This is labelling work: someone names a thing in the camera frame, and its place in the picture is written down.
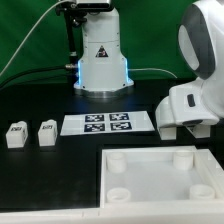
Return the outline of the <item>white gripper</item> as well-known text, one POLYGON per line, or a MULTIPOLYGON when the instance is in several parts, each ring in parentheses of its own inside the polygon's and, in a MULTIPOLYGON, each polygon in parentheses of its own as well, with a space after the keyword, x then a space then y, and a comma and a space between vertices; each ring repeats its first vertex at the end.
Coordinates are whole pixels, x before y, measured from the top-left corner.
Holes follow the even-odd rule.
POLYGON ((155 115, 158 128, 177 126, 211 126, 220 118, 202 100, 203 80, 173 86, 158 105, 155 115))

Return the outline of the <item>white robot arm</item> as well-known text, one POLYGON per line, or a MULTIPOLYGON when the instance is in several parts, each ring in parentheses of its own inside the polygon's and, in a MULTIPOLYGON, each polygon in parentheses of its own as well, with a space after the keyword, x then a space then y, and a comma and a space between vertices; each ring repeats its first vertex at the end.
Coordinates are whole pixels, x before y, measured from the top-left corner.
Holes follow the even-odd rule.
MULTIPOLYGON (((76 89, 104 94, 133 84, 120 52, 118 31, 115 10, 87 17, 76 89)), ((224 118, 224 0, 198 0, 188 6, 178 45, 197 79, 169 90, 156 109, 157 126, 214 125, 224 118)))

